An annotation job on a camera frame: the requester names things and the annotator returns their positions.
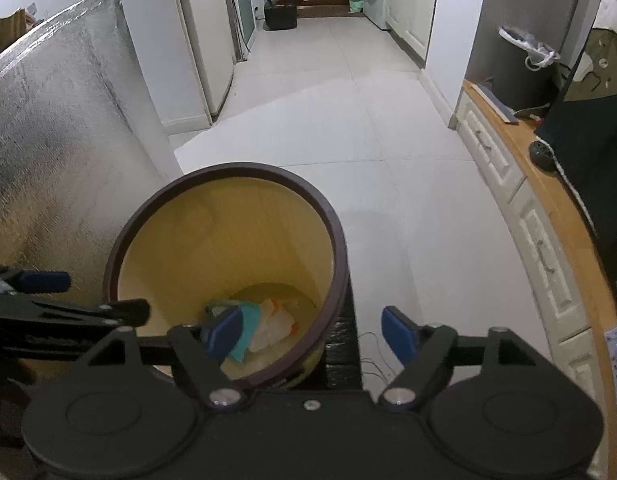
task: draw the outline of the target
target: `bucket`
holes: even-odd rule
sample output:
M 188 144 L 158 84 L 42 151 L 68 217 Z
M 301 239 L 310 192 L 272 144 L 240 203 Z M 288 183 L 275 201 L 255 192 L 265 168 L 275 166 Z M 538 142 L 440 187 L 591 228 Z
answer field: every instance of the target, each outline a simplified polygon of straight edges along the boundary
M 202 322 L 212 300 L 297 298 L 287 302 L 294 333 L 222 365 L 254 388 L 309 375 L 348 286 L 343 230 L 325 197 L 289 171 L 240 162 L 187 174 L 147 200 L 112 248 L 104 297 L 149 301 L 139 335 Z
M 514 111 L 546 104 L 554 67 L 529 70 L 528 53 L 501 36 L 495 60 L 493 94 Z

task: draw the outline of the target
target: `white cabinet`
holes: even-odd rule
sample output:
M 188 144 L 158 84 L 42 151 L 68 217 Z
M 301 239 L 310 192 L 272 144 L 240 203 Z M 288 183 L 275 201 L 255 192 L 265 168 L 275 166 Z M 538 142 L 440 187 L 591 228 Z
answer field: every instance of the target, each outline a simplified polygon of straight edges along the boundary
M 601 380 L 595 341 L 588 329 L 561 343 L 554 352 L 555 365 L 604 410 L 604 384 Z M 588 473 L 596 479 L 606 478 L 608 469 L 608 433 L 595 452 Z
M 511 201 L 524 181 L 524 174 L 495 129 L 466 93 L 459 101 L 457 118 L 457 132 L 501 208 Z
M 504 211 L 550 334 L 560 343 L 590 326 L 573 270 L 548 215 L 528 182 Z
M 388 0 L 388 25 L 426 59 L 435 0 Z

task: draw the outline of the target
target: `drawer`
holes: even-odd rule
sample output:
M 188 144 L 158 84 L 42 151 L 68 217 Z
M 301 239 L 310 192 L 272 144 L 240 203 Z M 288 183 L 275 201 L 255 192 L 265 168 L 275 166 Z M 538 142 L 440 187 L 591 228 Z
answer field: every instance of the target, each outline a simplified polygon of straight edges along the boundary
M 575 276 L 548 215 L 524 182 L 504 208 L 531 281 L 549 341 L 562 342 L 590 326 Z
M 568 339 L 558 345 L 554 363 L 564 374 L 577 384 L 601 408 L 606 417 L 604 384 L 601 379 L 595 341 L 592 330 Z M 608 477 L 608 433 L 604 430 L 601 443 L 595 452 L 589 475 L 596 479 Z
M 482 171 L 500 205 L 511 201 L 524 174 L 506 145 L 464 92 L 457 109 L 457 132 Z

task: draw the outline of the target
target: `hallway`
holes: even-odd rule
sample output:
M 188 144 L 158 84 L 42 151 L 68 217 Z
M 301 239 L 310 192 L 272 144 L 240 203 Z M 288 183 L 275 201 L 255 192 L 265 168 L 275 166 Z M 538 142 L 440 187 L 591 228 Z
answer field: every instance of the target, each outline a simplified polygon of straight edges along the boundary
M 381 308 L 466 335 L 509 326 L 548 355 L 508 227 L 419 69 L 365 18 L 299 20 L 258 31 L 236 67 L 219 122 L 176 150 L 184 173 L 234 161 L 287 168 L 335 207 L 347 237 L 360 334 L 380 334 Z M 396 359 L 380 338 L 393 369 Z M 371 335 L 360 338 L 390 380 Z M 365 364 L 365 372 L 377 373 Z M 381 378 L 365 376 L 368 389 Z

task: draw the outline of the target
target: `teal cloth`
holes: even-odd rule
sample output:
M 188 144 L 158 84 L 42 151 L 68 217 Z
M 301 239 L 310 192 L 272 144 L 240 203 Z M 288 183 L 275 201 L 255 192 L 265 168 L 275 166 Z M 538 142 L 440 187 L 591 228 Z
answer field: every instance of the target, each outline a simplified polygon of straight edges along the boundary
M 251 344 L 251 339 L 253 339 L 255 330 L 260 323 L 262 312 L 258 304 L 248 303 L 247 301 L 240 301 L 239 308 L 242 311 L 242 335 L 228 355 L 238 363 L 242 363 L 246 349 Z

